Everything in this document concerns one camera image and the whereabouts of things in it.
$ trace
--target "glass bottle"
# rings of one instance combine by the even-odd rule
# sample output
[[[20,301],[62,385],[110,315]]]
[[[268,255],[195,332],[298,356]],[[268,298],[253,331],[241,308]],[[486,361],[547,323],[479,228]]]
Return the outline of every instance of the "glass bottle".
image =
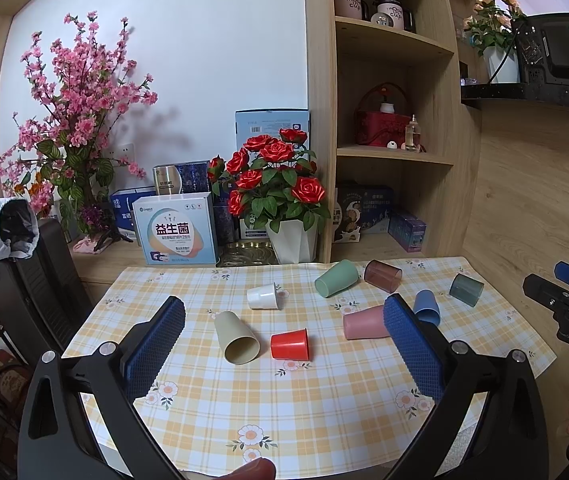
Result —
[[[415,120],[415,115],[405,128],[405,150],[417,152],[420,149],[420,125]]]

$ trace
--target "artificial red rose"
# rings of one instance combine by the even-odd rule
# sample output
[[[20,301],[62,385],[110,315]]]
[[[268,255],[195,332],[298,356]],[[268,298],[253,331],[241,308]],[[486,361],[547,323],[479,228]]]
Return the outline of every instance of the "artificial red rose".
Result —
[[[255,186],[260,184],[262,181],[262,171],[258,170],[248,170],[244,173],[240,173],[236,184],[242,189],[253,189]]]
[[[242,171],[248,164],[248,153],[244,148],[240,148],[239,152],[235,152],[231,160],[227,162],[227,171],[231,174],[236,174]]]
[[[284,162],[293,158],[293,146],[282,140],[276,140],[262,148],[260,156],[267,162]]]
[[[221,156],[215,156],[209,161],[209,166],[206,169],[209,180],[215,182],[220,178],[224,171],[224,159]]]
[[[257,137],[250,137],[250,139],[247,139],[247,142],[244,143],[244,147],[249,152],[259,152],[267,144],[271,144],[276,140],[278,139],[267,134],[258,135]]]
[[[295,142],[296,144],[302,144],[307,140],[307,134],[302,130],[293,130],[292,128],[280,128],[280,137],[286,142]]]
[[[312,174],[312,173],[315,173],[317,171],[317,164],[315,163],[315,160],[311,160],[311,170],[308,170],[303,165],[301,165],[299,162],[296,162],[295,167],[293,169],[295,171],[297,171],[298,173],[301,173],[303,175],[304,174]]]
[[[325,189],[320,181],[313,176],[299,176],[291,194],[300,202],[317,204],[324,198]]]
[[[229,213],[233,216],[240,216],[244,211],[244,206],[242,205],[242,193],[237,189],[234,189],[229,193]]]

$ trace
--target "gold tray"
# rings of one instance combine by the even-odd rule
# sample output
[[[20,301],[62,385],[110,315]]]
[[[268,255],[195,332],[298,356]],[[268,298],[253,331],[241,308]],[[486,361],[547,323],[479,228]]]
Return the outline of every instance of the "gold tray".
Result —
[[[222,246],[220,267],[277,265],[278,259],[270,241],[233,242]]]

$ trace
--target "plaid tablecloth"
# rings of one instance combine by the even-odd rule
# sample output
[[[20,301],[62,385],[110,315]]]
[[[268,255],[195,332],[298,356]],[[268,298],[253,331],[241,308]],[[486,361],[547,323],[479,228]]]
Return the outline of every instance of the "plaid tablecloth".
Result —
[[[388,260],[403,269],[398,292],[408,304],[431,289],[448,340],[478,353],[523,349],[536,376],[554,353],[488,283],[475,308],[448,295],[458,272],[481,281],[464,258]],[[362,276],[366,262],[358,262]],[[178,468],[219,476],[264,456],[278,478],[309,478],[378,465],[401,456],[433,401],[423,396],[390,338],[347,341],[342,317],[384,302],[386,293],[360,280],[325,299],[313,282],[330,265],[228,269],[126,269],[73,338],[65,356],[92,353],[120,341],[151,318],[167,296],[181,298],[186,326],[145,399],[135,408]],[[280,311],[250,310],[247,288],[276,282]],[[217,312],[232,310],[261,340],[260,356],[242,366],[226,362],[218,346]],[[308,329],[310,362],[276,361],[274,333]],[[476,396],[462,430],[477,423]],[[115,449],[92,397],[85,397],[98,442]]]

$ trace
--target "blue gripper pad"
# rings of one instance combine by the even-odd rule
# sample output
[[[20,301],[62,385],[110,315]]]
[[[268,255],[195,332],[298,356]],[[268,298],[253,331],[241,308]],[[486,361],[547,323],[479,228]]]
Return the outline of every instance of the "blue gripper pad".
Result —
[[[417,317],[393,296],[384,302],[384,326],[420,393],[440,402],[444,395],[442,363],[416,325]]]
[[[124,394],[129,402],[149,393],[184,328],[186,312],[182,300],[169,296],[160,308],[164,311],[148,321],[151,326],[124,365]]]

